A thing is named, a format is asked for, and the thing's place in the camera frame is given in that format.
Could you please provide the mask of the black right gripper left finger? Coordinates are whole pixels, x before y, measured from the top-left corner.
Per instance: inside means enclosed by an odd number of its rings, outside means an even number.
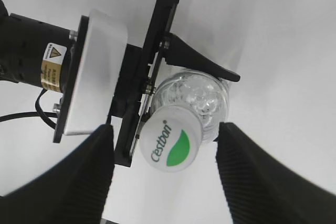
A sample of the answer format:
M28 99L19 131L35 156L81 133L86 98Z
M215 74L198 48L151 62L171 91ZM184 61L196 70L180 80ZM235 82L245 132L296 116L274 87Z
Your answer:
M103 124L50 170L1 197L1 223L100 223L113 171L113 127Z

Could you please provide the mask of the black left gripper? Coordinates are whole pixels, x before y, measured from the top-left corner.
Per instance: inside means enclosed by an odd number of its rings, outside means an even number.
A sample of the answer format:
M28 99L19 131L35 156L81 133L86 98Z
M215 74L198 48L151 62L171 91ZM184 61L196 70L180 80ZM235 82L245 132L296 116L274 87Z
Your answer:
M128 44L124 53L107 121L121 118L116 133L115 164L130 167L139 138L140 126L147 118L149 102L162 61L215 78L238 82L240 75L216 64L170 33L179 0L156 0L143 47Z

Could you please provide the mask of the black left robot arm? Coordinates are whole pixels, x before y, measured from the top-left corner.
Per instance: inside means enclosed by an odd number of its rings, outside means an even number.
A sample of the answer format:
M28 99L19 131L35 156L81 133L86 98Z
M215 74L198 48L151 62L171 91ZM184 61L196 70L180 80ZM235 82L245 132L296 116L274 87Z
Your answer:
M1 80L60 92L56 122L35 104L37 116L63 135L90 134L113 116L122 119L115 162L129 167L162 61L232 82L240 76L170 32L179 0L156 0L142 47L127 42L127 28L93 10L69 30L9 13L1 5Z

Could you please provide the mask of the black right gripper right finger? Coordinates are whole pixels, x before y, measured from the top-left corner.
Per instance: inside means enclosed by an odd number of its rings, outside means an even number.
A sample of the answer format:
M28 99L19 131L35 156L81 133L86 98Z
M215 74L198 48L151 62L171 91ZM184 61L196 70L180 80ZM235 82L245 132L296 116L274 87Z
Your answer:
M221 123L216 163L233 223L335 223L335 195Z

